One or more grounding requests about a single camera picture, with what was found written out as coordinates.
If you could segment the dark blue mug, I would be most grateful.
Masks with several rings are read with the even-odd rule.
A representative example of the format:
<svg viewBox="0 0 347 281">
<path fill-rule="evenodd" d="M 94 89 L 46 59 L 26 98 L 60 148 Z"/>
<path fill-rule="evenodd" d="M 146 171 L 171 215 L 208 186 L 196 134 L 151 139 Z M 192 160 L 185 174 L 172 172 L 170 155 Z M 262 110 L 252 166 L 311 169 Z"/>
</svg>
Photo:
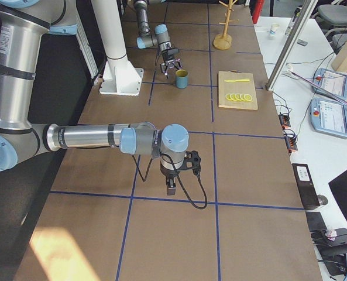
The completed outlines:
<svg viewBox="0 0 347 281">
<path fill-rule="evenodd" d="M 188 85 L 188 71 L 184 69 L 179 69 L 175 73 L 176 75 L 176 87 L 179 89 L 184 89 Z"/>
</svg>

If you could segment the wooden cup storage rack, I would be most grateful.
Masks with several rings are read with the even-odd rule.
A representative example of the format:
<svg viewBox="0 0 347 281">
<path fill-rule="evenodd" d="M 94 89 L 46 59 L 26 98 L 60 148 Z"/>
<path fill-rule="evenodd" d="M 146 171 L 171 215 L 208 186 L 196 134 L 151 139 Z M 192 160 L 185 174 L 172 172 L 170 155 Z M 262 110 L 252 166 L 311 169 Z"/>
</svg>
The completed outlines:
<svg viewBox="0 0 347 281">
<path fill-rule="evenodd" d="M 222 33 L 219 33 L 215 36 L 212 45 L 217 50 L 228 50 L 231 47 L 232 43 L 232 37 L 228 34 L 228 26 L 230 22 L 233 22 L 233 20 L 230 19 L 231 12 L 233 11 L 234 4 L 237 3 L 237 0 L 234 1 L 228 1 L 228 3 L 224 3 L 223 1 L 218 1 L 219 4 L 226 7 L 226 13 L 225 13 L 225 20 L 224 22 L 220 22 L 220 25 L 224 26 L 224 29 Z"/>
</svg>

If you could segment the white paper cup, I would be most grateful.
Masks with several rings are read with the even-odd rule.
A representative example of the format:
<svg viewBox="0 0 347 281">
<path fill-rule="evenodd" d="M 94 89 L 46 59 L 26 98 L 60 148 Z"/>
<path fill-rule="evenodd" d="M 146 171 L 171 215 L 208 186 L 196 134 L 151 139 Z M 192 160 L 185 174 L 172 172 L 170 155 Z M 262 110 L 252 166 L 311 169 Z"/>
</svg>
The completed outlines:
<svg viewBox="0 0 347 281">
<path fill-rule="evenodd" d="M 269 37 L 275 38 L 279 28 L 280 25 L 278 23 L 272 23 L 269 30 Z"/>
</svg>

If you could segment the yellow plastic knife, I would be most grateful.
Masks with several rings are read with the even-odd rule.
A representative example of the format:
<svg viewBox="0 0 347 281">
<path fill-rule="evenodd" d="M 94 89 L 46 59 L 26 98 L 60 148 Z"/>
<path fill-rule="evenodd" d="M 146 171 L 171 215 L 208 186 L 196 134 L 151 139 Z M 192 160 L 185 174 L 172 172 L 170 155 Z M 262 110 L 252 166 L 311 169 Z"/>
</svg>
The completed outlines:
<svg viewBox="0 0 347 281">
<path fill-rule="evenodd" d="M 247 83 L 250 82 L 250 79 L 243 78 L 243 79 L 224 79 L 224 82 L 226 83 Z"/>
</svg>

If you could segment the bamboo cutting board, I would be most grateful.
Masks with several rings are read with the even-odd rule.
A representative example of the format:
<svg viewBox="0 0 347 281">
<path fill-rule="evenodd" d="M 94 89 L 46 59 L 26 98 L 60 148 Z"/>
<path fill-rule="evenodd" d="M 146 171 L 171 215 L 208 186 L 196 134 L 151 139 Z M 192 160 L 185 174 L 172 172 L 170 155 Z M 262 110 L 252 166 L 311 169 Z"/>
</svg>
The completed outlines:
<svg viewBox="0 0 347 281">
<path fill-rule="evenodd" d="M 243 79 L 248 78 L 247 83 L 226 83 L 224 79 Z M 251 102 L 248 101 L 229 101 L 225 98 L 226 94 L 250 94 L 253 97 Z M 218 72 L 218 106 L 220 108 L 233 108 L 245 110 L 258 110 L 256 88 L 253 74 L 234 71 Z"/>
</svg>

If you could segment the orange black usb hub far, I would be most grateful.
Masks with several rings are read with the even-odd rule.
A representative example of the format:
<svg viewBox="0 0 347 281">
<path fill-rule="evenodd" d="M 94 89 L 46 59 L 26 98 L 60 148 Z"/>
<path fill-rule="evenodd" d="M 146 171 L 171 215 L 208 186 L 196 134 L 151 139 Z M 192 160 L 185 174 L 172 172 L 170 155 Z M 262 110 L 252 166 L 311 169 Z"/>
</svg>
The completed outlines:
<svg viewBox="0 0 347 281">
<path fill-rule="evenodd" d="M 291 128 L 290 115 L 289 113 L 279 114 L 280 125 L 283 129 Z"/>
</svg>

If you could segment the orange black usb hub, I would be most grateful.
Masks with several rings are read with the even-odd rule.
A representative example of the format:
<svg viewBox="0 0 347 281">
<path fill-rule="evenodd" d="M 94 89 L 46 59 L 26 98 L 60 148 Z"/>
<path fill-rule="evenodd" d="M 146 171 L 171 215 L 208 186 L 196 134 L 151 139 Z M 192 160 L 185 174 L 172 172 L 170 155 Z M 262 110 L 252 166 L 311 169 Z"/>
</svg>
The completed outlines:
<svg viewBox="0 0 347 281">
<path fill-rule="evenodd" d="M 291 128 L 290 115 L 289 113 L 279 114 L 280 125 L 283 129 Z"/>
<path fill-rule="evenodd" d="M 298 151 L 297 147 L 297 134 L 291 129 L 283 130 L 284 140 L 287 146 L 288 153 L 291 154 L 293 152 Z"/>
</svg>

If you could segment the orange black usb hub near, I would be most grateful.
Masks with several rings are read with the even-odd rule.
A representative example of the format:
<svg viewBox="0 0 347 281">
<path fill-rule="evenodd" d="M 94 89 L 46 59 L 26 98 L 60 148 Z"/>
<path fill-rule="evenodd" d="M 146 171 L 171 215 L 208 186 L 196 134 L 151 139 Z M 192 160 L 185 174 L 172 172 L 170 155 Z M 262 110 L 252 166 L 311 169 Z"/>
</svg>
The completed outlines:
<svg viewBox="0 0 347 281">
<path fill-rule="evenodd" d="M 291 154 L 293 152 L 298 151 L 297 147 L 297 134 L 291 129 L 283 130 L 284 140 L 287 146 L 288 153 Z"/>
</svg>

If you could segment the black electronics box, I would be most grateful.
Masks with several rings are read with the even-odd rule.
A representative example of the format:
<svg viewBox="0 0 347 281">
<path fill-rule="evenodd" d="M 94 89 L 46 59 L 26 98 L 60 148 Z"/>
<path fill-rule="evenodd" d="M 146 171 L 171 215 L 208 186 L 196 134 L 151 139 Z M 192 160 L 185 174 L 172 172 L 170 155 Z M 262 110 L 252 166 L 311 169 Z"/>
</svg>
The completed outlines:
<svg viewBox="0 0 347 281">
<path fill-rule="evenodd" d="M 320 204 L 308 165 L 293 163 L 292 167 L 304 209 L 314 210 L 318 208 Z"/>
</svg>

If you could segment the far teach pendant tablet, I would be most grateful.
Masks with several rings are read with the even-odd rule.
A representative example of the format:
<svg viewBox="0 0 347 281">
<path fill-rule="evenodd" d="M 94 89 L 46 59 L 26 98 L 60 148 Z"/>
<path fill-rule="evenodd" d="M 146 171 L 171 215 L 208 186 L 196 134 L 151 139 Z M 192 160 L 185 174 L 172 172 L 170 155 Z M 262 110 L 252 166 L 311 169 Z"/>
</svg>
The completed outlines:
<svg viewBox="0 0 347 281">
<path fill-rule="evenodd" d="M 321 87 L 318 93 L 326 94 L 324 90 L 337 95 L 342 100 L 347 98 L 347 74 L 327 68 L 319 68 L 314 74 L 313 82 Z"/>
</svg>

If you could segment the teach pendant tablet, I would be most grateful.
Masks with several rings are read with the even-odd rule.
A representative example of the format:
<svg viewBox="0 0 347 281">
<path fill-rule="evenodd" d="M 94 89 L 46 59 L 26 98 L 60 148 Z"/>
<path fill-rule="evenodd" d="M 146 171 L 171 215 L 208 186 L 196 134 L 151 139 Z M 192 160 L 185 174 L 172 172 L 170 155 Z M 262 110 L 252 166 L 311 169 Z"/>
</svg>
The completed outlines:
<svg viewBox="0 0 347 281">
<path fill-rule="evenodd" d="M 347 108 L 341 103 L 313 98 L 310 120 L 316 131 L 347 139 Z"/>
<path fill-rule="evenodd" d="M 347 98 L 347 74 L 327 68 L 319 68 L 314 74 L 313 82 L 321 87 L 318 93 L 326 94 L 324 90 L 337 95 L 342 100 Z"/>
</svg>

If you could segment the near teach pendant tablet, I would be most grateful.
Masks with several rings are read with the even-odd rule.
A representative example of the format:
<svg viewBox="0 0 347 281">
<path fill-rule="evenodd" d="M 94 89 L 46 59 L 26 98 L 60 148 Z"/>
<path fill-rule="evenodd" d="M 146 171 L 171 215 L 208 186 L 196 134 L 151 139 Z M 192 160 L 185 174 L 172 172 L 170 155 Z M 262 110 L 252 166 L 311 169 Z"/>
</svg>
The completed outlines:
<svg viewBox="0 0 347 281">
<path fill-rule="evenodd" d="M 347 139 L 347 108 L 341 103 L 313 98 L 310 120 L 316 131 Z"/>
</svg>

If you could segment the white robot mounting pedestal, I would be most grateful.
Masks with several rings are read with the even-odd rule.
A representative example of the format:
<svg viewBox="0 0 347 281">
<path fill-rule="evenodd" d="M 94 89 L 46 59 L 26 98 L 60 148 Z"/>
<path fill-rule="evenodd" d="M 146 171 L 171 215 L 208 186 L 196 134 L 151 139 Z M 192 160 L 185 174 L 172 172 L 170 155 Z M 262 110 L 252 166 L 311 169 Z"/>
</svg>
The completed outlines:
<svg viewBox="0 0 347 281">
<path fill-rule="evenodd" d="M 139 95 L 144 70 L 129 61 L 116 1 L 91 2 L 106 54 L 106 66 L 99 89 L 106 95 Z"/>
</svg>

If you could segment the aluminium frame post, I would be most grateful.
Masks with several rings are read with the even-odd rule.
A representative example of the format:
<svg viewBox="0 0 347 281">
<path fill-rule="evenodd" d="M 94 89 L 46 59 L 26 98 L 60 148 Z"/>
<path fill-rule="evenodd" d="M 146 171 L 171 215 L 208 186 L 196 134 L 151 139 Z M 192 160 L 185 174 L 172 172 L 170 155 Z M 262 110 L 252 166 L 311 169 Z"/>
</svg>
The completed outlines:
<svg viewBox="0 0 347 281">
<path fill-rule="evenodd" d="M 274 86 L 279 78 L 280 74 L 283 71 L 285 64 L 290 56 L 291 51 L 293 50 L 294 45 L 296 44 L 301 32 L 303 31 L 307 21 L 309 20 L 318 0 L 306 0 L 301 8 L 300 15 L 295 21 L 295 24 L 292 27 L 292 30 L 283 46 L 283 49 L 277 59 L 276 65 L 270 75 L 270 78 L 266 84 L 266 89 L 268 91 L 273 91 Z"/>
</svg>

